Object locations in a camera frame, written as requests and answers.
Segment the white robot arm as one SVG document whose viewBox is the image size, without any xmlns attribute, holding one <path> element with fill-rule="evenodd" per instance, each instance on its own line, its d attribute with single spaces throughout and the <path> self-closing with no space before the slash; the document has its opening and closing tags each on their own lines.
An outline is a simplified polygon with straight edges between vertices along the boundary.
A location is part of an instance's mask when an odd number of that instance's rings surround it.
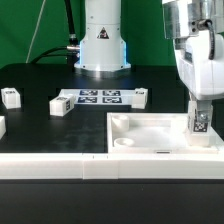
<svg viewBox="0 0 224 224">
<path fill-rule="evenodd" d="M 208 121 L 211 102 L 224 98 L 224 0 L 162 0 L 162 9 L 179 77 L 196 100 L 196 118 Z M 75 66 L 94 72 L 127 68 L 121 0 L 85 0 L 85 12 L 86 33 Z"/>
</svg>

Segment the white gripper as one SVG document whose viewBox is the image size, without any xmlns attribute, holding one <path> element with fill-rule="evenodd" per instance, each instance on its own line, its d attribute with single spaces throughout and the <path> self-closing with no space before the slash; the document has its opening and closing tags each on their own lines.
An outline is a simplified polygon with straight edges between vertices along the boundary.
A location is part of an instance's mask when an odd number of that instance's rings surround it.
<svg viewBox="0 0 224 224">
<path fill-rule="evenodd" d="M 215 35 L 214 59 L 209 59 L 210 36 L 200 31 L 189 37 L 184 48 L 174 50 L 179 77 L 195 96 L 196 119 L 208 123 L 212 120 L 212 101 L 224 98 L 224 38 Z"/>
</svg>

